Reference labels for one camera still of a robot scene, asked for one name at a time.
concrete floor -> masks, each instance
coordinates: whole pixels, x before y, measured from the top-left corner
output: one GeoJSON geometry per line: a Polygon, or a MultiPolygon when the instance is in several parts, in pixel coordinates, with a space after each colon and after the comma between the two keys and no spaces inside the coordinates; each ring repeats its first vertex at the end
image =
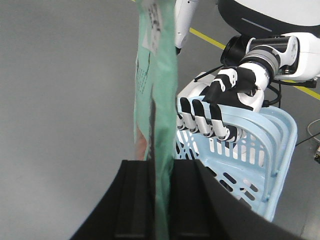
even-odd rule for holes
{"type": "MultiPolygon", "coordinates": [[[[0,239],[67,240],[121,160],[134,158],[137,9],[131,0],[0,1],[0,23],[0,239]]],[[[214,1],[200,2],[192,27],[223,44],[237,34],[214,1]]],[[[191,34],[179,90],[221,53],[191,34]]],[[[293,87],[283,87],[282,108],[298,140],[320,118],[320,101],[293,87]]],[[[274,219],[311,240],[320,239],[316,146],[296,148],[274,219]]]]}

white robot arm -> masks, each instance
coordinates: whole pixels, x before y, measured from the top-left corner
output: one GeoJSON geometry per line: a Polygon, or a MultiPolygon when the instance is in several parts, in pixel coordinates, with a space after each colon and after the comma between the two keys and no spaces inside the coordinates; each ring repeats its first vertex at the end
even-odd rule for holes
{"type": "MultiPolygon", "coordinates": [[[[197,4],[198,0],[176,2],[178,50],[186,40],[197,4]]],[[[268,6],[272,8],[277,4],[272,1],[268,6]]],[[[226,22],[242,36],[234,37],[227,44],[221,56],[224,68],[217,76],[201,74],[178,95],[181,108],[177,128],[236,142],[243,132],[224,125],[218,104],[258,112],[264,103],[264,91],[272,81],[313,79],[314,84],[314,79],[320,77],[320,39],[315,36],[320,35],[320,18],[318,26],[307,26],[305,22],[296,25],[289,21],[290,16],[286,16],[284,23],[283,16],[278,20],[274,14],[268,17],[266,12],[257,11],[259,4],[254,0],[220,0],[218,8],[226,22]],[[202,102],[189,102],[188,98],[195,96],[203,96],[202,102]],[[210,104],[210,121],[205,118],[203,102],[210,104]]]]}
{"type": "Polygon", "coordinates": [[[192,17],[199,0],[176,0],[174,7],[175,17],[175,47],[180,52],[186,42],[192,17]]]}
{"type": "MultiPolygon", "coordinates": [[[[300,41],[294,34],[280,39],[252,38],[238,66],[224,67],[215,77],[210,74],[203,78],[196,77],[182,90],[178,95],[181,112],[178,113],[177,128],[189,129],[207,138],[218,137],[221,141],[238,141],[243,135],[242,130],[224,125],[218,104],[258,112],[264,102],[264,91],[271,81],[285,78],[286,73],[293,76],[300,69],[299,46],[300,41]],[[195,96],[203,96],[202,101],[210,104],[210,122],[207,122],[199,100],[189,102],[188,98],[195,96]]],[[[319,72],[320,66],[314,70],[313,76],[319,72]]]]}

green fabric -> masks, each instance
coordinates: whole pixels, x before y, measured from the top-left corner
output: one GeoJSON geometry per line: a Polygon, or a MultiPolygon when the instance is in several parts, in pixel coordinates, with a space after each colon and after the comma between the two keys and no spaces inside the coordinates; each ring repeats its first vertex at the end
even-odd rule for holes
{"type": "Polygon", "coordinates": [[[136,126],[155,165],[155,236],[168,240],[168,203],[176,134],[177,57],[174,0],[136,0],[139,41],[135,77],[136,126]]]}

light blue plastic basket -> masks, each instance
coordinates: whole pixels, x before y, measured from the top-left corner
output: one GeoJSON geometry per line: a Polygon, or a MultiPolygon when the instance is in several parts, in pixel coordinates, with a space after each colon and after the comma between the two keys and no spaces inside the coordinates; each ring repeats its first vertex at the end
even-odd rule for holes
{"type": "MultiPolygon", "coordinates": [[[[234,197],[271,222],[297,141],[297,125],[288,113],[272,106],[259,113],[225,105],[220,108],[223,122],[243,129],[246,136],[228,143],[178,130],[175,157],[200,159],[234,197]]],[[[210,119],[207,103],[204,112],[210,119]]]]}

white label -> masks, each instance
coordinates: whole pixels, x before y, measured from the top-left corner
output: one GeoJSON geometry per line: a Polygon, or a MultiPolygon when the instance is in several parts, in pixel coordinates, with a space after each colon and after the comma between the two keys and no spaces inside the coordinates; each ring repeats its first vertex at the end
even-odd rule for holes
{"type": "Polygon", "coordinates": [[[144,11],[148,14],[148,23],[142,46],[149,49],[153,54],[156,54],[163,29],[160,7],[157,0],[144,0],[142,6],[144,11]]]}

